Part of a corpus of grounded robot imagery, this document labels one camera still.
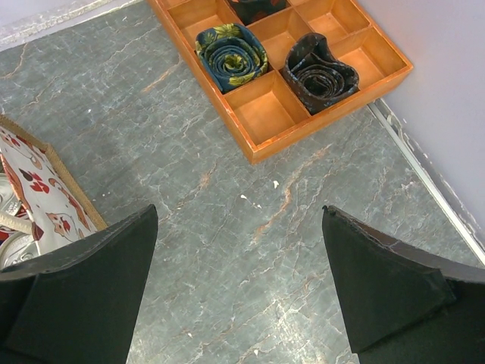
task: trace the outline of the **patterned cloth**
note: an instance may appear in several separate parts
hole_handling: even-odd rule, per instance
[[[291,48],[282,74],[312,115],[358,90],[357,71],[337,61],[328,48],[327,38],[318,33],[303,36]]]
[[[268,55],[249,29],[224,24],[201,32],[196,54],[222,93],[254,80],[268,69]]]
[[[97,231],[44,151],[0,127],[0,159],[15,196],[33,222],[41,254]]]
[[[229,0],[241,21],[248,25],[286,7],[286,0]]]

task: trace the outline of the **gray marble tile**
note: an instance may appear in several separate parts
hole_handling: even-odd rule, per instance
[[[357,363],[324,204],[480,264],[367,108],[249,165],[145,4],[0,53],[0,102],[108,222],[156,205],[131,364]]]

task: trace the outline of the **wooden tray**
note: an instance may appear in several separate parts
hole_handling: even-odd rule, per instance
[[[248,25],[268,53],[268,73],[223,95],[194,50],[203,30],[242,23],[226,0],[148,1],[251,163],[383,96],[413,68],[355,0],[288,0],[286,9]],[[325,35],[333,55],[360,76],[356,94],[314,116],[280,74],[290,48],[310,32]]]

